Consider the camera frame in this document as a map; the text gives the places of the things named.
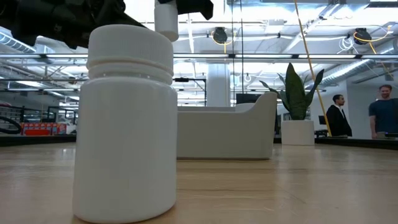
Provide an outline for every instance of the wooden table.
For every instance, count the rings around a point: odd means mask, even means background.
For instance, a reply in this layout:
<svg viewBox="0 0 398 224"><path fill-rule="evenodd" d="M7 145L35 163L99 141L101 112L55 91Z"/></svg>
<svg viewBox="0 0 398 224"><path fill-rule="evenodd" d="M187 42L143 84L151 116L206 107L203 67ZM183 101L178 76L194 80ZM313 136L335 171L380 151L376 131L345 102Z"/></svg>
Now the wooden table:
<svg viewBox="0 0 398 224"><path fill-rule="evenodd" d="M0 223L74 218L74 144L0 148ZM179 161L178 200L144 223L396 224L398 152L275 146L270 161Z"/></svg>

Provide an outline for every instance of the white plastic bottle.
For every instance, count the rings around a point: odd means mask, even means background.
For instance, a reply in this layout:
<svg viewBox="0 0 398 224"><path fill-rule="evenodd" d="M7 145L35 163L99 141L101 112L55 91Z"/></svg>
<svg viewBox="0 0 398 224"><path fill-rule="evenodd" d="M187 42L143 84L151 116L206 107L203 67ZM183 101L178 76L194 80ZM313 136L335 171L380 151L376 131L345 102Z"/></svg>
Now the white plastic bottle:
<svg viewBox="0 0 398 224"><path fill-rule="evenodd" d="M73 213L131 223L176 198L177 93L173 48L149 29L103 26L90 36L81 87Z"/></svg>

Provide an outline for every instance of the black suit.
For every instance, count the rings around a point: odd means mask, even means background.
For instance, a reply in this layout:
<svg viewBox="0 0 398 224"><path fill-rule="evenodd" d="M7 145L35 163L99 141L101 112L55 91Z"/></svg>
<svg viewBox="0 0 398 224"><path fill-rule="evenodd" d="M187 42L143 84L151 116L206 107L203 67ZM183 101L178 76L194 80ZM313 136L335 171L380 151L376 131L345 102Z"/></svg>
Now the black suit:
<svg viewBox="0 0 398 224"><path fill-rule="evenodd" d="M335 105L331 105L326 113L328 116L330 131L332 136L352 136L352 130L348 124L346 115L341 113Z"/></svg>

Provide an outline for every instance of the blue t-shirt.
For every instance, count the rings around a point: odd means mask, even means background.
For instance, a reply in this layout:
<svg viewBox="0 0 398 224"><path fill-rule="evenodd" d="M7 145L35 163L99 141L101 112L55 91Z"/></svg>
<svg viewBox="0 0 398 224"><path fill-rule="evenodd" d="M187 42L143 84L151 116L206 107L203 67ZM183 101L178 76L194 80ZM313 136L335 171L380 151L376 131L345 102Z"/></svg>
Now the blue t-shirt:
<svg viewBox="0 0 398 224"><path fill-rule="evenodd" d="M377 100L371 103L369 116L376 116L376 132L398 133L393 99Z"/></svg>

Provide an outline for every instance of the person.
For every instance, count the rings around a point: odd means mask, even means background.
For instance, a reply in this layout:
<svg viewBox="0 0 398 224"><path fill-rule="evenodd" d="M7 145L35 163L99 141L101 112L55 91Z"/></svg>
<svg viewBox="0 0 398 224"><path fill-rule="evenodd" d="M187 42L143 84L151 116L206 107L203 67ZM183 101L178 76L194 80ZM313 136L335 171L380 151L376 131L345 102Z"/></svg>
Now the person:
<svg viewBox="0 0 398 224"><path fill-rule="evenodd" d="M384 139L386 133L398 133L397 119L397 99L390 97L392 87L382 85L379 87L381 99L373 102L369 106L369 117L373 139Z"/></svg>
<svg viewBox="0 0 398 224"><path fill-rule="evenodd" d="M333 101L335 104L331 105L326 113L332 137L352 136L353 132L342 109L345 103L344 96L341 94L335 95Z"/></svg>

